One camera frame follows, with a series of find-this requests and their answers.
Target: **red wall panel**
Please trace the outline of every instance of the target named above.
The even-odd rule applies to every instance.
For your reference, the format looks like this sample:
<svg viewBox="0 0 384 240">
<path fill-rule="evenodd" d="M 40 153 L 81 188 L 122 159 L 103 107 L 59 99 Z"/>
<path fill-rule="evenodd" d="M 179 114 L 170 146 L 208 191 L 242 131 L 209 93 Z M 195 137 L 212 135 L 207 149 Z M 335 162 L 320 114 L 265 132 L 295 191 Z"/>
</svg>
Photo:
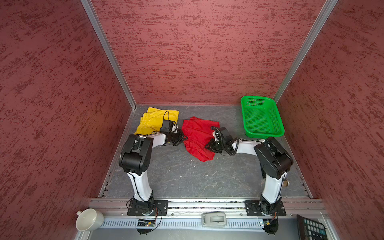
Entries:
<svg viewBox="0 0 384 240">
<path fill-rule="evenodd" d="M 138 103 L 273 97 L 325 0 L 94 0 Z"/>
<path fill-rule="evenodd" d="M 342 239 L 384 239 L 383 26 L 383 1 L 340 0 L 278 102 Z"/>
<path fill-rule="evenodd" d="M 72 239 L 130 106 L 78 0 L 0 3 L 2 239 Z"/>
</svg>

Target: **metal vent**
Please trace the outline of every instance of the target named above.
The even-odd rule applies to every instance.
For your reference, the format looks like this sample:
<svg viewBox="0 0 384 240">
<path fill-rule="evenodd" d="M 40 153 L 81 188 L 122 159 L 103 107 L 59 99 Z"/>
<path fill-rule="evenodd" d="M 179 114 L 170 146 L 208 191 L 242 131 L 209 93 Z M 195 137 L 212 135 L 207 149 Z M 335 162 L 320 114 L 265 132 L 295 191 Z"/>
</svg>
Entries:
<svg viewBox="0 0 384 240">
<path fill-rule="evenodd" d="M 137 227 L 137 219 L 126 218 L 106 218 L 100 228 L 148 228 Z M 160 225 L 157 228 L 162 229 L 200 229 L 200 230 L 241 230 L 241 231 L 253 231 L 263 232 L 262 219 L 243 219 L 243 218 L 227 218 L 227 225 L 222 228 L 207 228 L 201 224 L 199 218 L 163 218 Z"/>
</svg>

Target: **black mounting plate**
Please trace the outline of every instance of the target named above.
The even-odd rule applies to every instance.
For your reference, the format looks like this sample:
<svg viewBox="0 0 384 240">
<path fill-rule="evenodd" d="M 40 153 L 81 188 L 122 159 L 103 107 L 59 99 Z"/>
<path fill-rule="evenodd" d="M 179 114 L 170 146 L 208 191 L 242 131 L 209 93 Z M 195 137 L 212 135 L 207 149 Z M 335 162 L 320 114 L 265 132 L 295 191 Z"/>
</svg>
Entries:
<svg viewBox="0 0 384 240">
<path fill-rule="evenodd" d="M 132 199 L 129 202 L 128 211 L 127 211 L 128 216 L 141 216 L 142 217 L 142 216 L 154 216 L 155 215 L 155 211 L 152 211 L 149 215 L 143 215 L 143 213 L 140 211 L 140 209 L 138 209 L 136 207 L 136 201 L 137 201 L 136 199 Z M 161 209 L 163 216 L 167 215 L 168 200 L 155 200 L 154 205 L 158 209 Z M 157 211 L 157 214 L 159 217 L 161 216 L 161 212 L 160 212 L 160 210 Z"/>
<path fill-rule="evenodd" d="M 250 201 L 250 200 L 244 201 L 245 209 L 247 211 L 247 216 L 249 216 L 249 217 L 259 217 L 259 216 L 266 217 L 260 211 L 258 211 L 256 208 L 259 205 L 259 202 L 260 201 L 258 201 L 258 200 L 256 200 L 256 201 Z M 281 217 L 287 216 L 287 213 L 285 212 L 285 207 L 284 207 L 282 202 L 280 202 L 277 205 L 276 209 L 277 209 L 277 215 L 278 216 L 281 216 Z"/>
</svg>

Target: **metal edge strip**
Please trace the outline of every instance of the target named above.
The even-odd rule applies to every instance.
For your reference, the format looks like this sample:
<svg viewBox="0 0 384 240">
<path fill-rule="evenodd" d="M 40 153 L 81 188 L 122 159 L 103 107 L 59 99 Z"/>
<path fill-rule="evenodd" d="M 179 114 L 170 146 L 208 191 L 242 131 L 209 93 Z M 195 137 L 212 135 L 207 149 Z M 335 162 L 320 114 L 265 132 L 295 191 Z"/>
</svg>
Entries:
<svg viewBox="0 0 384 240">
<path fill-rule="evenodd" d="M 90 235 L 91 235 L 91 231 L 77 231 L 77 234 L 74 237 L 74 240 L 88 240 Z"/>
<path fill-rule="evenodd" d="M 317 35 L 319 34 L 320 30 L 323 28 L 325 22 L 327 21 L 329 15 L 331 14 L 333 8 L 335 7 L 338 0 L 327 0 L 322 9 L 319 12 L 319 15 L 317 16 L 315 22 L 312 25 L 312 28 L 310 29 L 307 37 L 305 38 L 303 45 L 301 46 L 299 52 L 296 55 L 296 58 L 293 60 L 293 63 L 291 67 L 289 68 L 284 80 L 282 81 L 279 89 L 277 90 L 275 96 L 273 97 L 274 101 L 277 103 L 281 96 L 283 95 L 284 91 L 288 87 L 290 81 L 293 78 L 293 75 L 296 73 L 297 69 L 299 68 L 301 62 L 303 61 L 305 55 L 311 48 L 313 42 L 315 41 Z"/>
<path fill-rule="evenodd" d="M 334 240 L 340 240 L 339 234 L 337 233 L 337 230 L 332 222 L 332 219 L 330 218 L 324 218 L 324 221 L 326 222 L 326 225 L 328 226 L 328 236 L 332 236 Z"/>
<path fill-rule="evenodd" d="M 132 121 L 133 121 L 133 117 L 135 115 L 135 111 L 136 111 L 135 109 L 132 109 L 131 114 L 129 115 L 129 118 L 128 118 L 127 124 L 125 126 L 124 132 L 121 135 L 121 139 L 119 141 L 119 145 L 116 148 L 115 155 L 113 156 L 111 165 L 109 166 L 107 176 L 105 177 L 103 185 L 101 187 L 101 190 L 100 190 L 100 193 L 99 193 L 99 196 L 98 196 L 100 198 L 103 197 L 104 192 L 106 191 L 108 182 L 111 181 L 113 172 L 115 171 L 115 168 L 116 168 L 116 166 L 118 164 L 120 152 L 121 152 L 121 149 L 122 149 L 125 141 L 127 140 L 128 135 L 129 135 L 129 130 L 131 129 L 131 124 L 132 124 Z"/>
<path fill-rule="evenodd" d="M 116 74 L 116 76 L 120 82 L 120 85 L 121 85 L 121 87 L 125 93 L 125 96 L 127 97 L 129 104 L 131 105 L 131 108 L 135 109 L 136 108 L 135 99 L 133 98 L 133 95 L 131 93 L 131 90 L 129 89 L 127 81 L 125 80 L 124 74 L 121 71 L 119 63 L 116 59 L 115 54 L 113 53 L 111 45 L 109 44 L 107 36 L 105 35 L 105 32 L 101 26 L 100 21 L 99 21 L 99 18 L 97 17 L 96 11 L 92 5 L 91 0 L 81 0 L 81 3 L 83 4 L 85 12 L 87 13 L 89 20 L 91 21 L 91 24 L 92 24 L 92 26 L 96 32 L 97 37 L 99 38 L 99 41 L 101 42 L 101 45 L 105 51 L 105 54 L 107 55 L 107 57 L 109 59 L 109 62 L 111 63 L 112 68 L 115 71 L 115 74 Z"/>
<path fill-rule="evenodd" d="M 129 201 L 131 198 L 93 198 L 90 202 L 99 202 L 103 204 L 104 202 L 123 202 Z M 260 200 L 259 197 L 199 197 L 199 198 L 155 198 L 155 200 L 168 200 L 169 202 L 244 202 L 246 200 Z M 297 198 L 297 197 L 282 197 L 282 202 L 312 202 L 312 203 L 320 203 L 323 202 L 321 199 L 309 199 L 309 198 Z"/>
<path fill-rule="evenodd" d="M 288 143 L 287 139 L 285 138 L 284 135 L 281 137 L 281 139 L 282 139 L 282 141 L 284 142 L 284 144 L 288 147 L 288 148 L 287 148 L 287 151 L 288 151 L 288 153 L 292 156 L 293 161 L 296 163 L 297 169 L 299 170 L 299 176 L 300 176 L 300 178 L 301 178 L 301 180 L 302 180 L 302 182 L 303 182 L 303 184 L 304 184 L 305 190 L 307 191 L 308 196 L 312 199 L 312 198 L 313 198 L 313 195 L 312 195 L 312 193 L 311 193 L 311 191 L 310 191 L 310 188 L 308 187 L 307 182 L 305 181 L 304 175 L 303 175 L 303 173 L 301 172 L 300 166 L 299 166 L 299 164 L 297 163 L 295 156 L 293 155 L 293 152 L 292 152 L 292 150 L 291 150 L 291 147 L 289 146 L 289 143 Z"/>
</svg>

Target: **yellow cloth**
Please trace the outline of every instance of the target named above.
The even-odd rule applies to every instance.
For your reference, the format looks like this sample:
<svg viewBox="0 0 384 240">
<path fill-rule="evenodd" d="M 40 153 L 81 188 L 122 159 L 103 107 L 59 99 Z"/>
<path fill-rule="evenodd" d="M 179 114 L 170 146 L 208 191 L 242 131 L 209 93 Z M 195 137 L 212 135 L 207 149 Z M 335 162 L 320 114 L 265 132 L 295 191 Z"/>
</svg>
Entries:
<svg viewBox="0 0 384 240">
<path fill-rule="evenodd" d="M 177 122 L 179 111 L 161 110 L 149 107 L 147 112 L 140 118 L 140 124 L 134 134 L 150 135 L 152 132 L 160 131 L 160 128 L 163 125 L 163 119 L 168 120 L 168 113 L 166 112 L 169 112 L 169 120 Z"/>
</svg>

